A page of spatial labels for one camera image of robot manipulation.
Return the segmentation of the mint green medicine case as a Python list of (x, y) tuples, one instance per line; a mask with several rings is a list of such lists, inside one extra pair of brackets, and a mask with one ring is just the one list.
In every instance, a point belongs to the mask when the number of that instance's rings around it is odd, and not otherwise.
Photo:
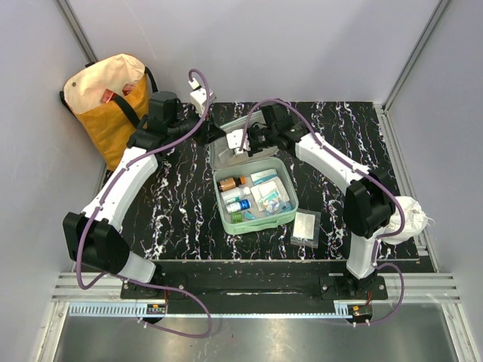
[(299, 201), (297, 197), (296, 190), (293, 185), (293, 180), (289, 174), (284, 162), (279, 158), (275, 157), (277, 150), (275, 147), (270, 147), (264, 149), (262, 152), (257, 153), (254, 156), (248, 156), (248, 159), (239, 164), (221, 164), (217, 160), (216, 152), (222, 148), (229, 148), (229, 135), (234, 132), (242, 132), (245, 122), (249, 120), (249, 124), (254, 124), (255, 122), (260, 122), (264, 124), (262, 112), (256, 111), (251, 117), (244, 116), (230, 121), (220, 128), (226, 133), (226, 136), (222, 139), (212, 142), (208, 146), (208, 151), (210, 155), (210, 165), (214, 172), (213, 178), (214, 182), (217, 183), (223, 179), (230, 178), (231, 176), (245, 176), (247, 178), (246, 187), (251, 188), (254, 184), (251, 175), (254, 173), (259, 173), (260, 171), (265, 171), (268, 169), (275, 169), (278, 176), (288, 187), (288, 193), (291, 198), (291, 203), (293, 210), (285, 213), (280, 213), (272, 216), (266, 216), (264, 213), (260, 212), (255, 203), (252, 194), (245, 196), (251, 203), (251, 207), (247, 211), (251, 212), (256, 219), (247, 220), (243, 217), (243, 222), (231, 223), (230, 213), (226, 210), (226, 205), (220, 197), (220, 192), (216, 191), (216, 199), (218, 210), (220, 211), (220, 217), (222, 220), (223, 228), (225, 233), (228, 235), (243, 235), (250, 232), (260, 232), (265, 229), (274, 229), (280, 225), (285, 225), (294, 221), (297, 208), (299, 206)]

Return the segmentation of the small green box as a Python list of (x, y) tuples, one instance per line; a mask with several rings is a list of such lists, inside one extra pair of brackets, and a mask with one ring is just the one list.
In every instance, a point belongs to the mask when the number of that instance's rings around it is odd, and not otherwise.
[(242, 212), (236, 212), (236, 213), (232, 213), (230, 215), (231, 217), (231, 223), (240, 223), (240, 222), (243, 222), (243, 214)]

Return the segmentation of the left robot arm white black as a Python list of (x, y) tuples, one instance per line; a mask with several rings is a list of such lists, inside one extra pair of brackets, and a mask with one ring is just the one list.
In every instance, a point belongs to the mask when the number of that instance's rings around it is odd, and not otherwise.
[(193, 136), (202, 136), (202, 125), (209, 105), (215, 100), (212, 90), (197, 85), (190, 94), (195, 114), (178, 119), (179, 100), (168, 91), (157, 91), (149, 100), (149, 111), (138, 117), (134, 109), (119, 97), (128, 120), (135, 126), (121, 161), (106, 184), (81, 213), (69, 212), (63, 220), (69, 257), (75, 262), (79, 286), (82, 266), (101, 274), (137, 281), (137, 289), (147, 298), (162, 293), (162, 268), (134, 253), (122, 237), (122, 223), (131, 203), (147, 179), (156, 171), (163, 152)]

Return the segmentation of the brown bottle orange cap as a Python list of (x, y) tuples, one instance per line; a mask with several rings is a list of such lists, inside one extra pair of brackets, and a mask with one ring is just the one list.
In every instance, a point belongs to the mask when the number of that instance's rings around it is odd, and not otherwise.
[(219, 192), (227, 192), (231, 189), (242, 186), (245, 183), (246, 178), (244, 176), (230, 177), (217, 182), (217, 189)]

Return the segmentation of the white gauze pad packet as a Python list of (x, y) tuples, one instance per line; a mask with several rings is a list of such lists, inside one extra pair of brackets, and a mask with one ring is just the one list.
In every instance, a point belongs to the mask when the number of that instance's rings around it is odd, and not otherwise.
[(280, 194), (281, 200), (283, 202), (290, 201), (288, 192), (284, 184), (282, 183), (280, 178), (276, 176), (276, 177), (273, 177), (272, 179), (269, 179), (268, 181), (265, 181), (264, 183), (251, 187), (251, 194), (253, 195), (254, 200), (256, 201), (257, 208), (259, 211), (263, 211), (263, 208), (260, 205), (259, 201), (272, 191), (277, 191)]

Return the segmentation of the white pill bottle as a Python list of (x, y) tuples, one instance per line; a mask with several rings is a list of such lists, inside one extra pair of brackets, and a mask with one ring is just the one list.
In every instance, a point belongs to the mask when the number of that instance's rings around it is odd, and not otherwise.
[(221, 192), (220, 197), (225, 204), (231, 204), (233, 202), (242, 200), (250, 193), (251, 189), (249, 187), (235, 187), (234, 189), (230, 189), (226, 192)]

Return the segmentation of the teal plaster packet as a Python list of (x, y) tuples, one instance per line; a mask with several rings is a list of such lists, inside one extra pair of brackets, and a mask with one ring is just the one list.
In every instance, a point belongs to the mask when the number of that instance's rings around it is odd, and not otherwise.
[(274, 190), (260, 199), (260, 206), (266, 216), (292, 211), (289, 201), (283, 201), (279, 192)]

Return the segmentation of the clear bag white leaflets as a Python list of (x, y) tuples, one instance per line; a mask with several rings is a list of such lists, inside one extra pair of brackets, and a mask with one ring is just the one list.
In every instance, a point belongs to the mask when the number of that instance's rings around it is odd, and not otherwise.
[(248, 159), (247, 152), (240, 152), (237, 149), (230, 149), (227, 147), (222, 147), (216, 152), (217, 160), (221, 164), (239, 164)]

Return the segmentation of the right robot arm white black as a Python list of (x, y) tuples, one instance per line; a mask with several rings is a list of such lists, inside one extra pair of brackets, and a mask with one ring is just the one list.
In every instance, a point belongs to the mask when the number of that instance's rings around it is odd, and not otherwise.
[(405, 213), (386, 186), (386, 173), (371, 170), (335, 149), (291, 104), (280, 99), (256, 103), (249, 111), (261, 111), (265, 126), (252, 130), (247, 120), (240, 149), (249, 155), (275, 146), (311, 165), (344, 195), (343, 221), (351, 233), (346, 271), (336, 285), (347, 296), (359, 299), (371, 288), (380, 267), (377, 246), (404, 230)]

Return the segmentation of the blue mask packet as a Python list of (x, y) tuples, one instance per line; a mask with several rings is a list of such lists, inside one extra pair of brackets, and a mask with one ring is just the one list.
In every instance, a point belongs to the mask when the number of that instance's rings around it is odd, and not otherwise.
[[(253, 181), (253, 184), (254, 186), (256, 185), (259, 185), (261, 183), (264, 183), (265, 181), (268, 181), (269, 179), (272, 179), (273, 177), (279, 177), (278, 176), (278, 173), (275, 169), (268, 169), (268, 170), (265, 170), (265, 171), (260, 171), (259, 173), (254, 173), (251, 175), (251, 178), (252, 178), (252, 181)], [(287, 192), (288, 192), (288, 187), (285, 185), (285, 183), (282, 181), (282, 183), (284, 184)]]

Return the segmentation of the cyan sachet strip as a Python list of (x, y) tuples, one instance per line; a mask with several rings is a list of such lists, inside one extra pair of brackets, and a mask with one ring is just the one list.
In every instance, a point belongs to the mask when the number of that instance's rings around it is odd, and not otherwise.
[(256, 217), (249, 211), (245, 211), (243, 214), (244, 218), (247, 220), (254, 220)]

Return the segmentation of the clear bag white pads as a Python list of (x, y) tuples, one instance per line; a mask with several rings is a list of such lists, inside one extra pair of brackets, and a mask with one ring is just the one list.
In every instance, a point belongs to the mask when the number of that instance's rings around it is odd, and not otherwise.
[(298, 209), (294, 218), (291, 244), (318, 249), (321, 213)]

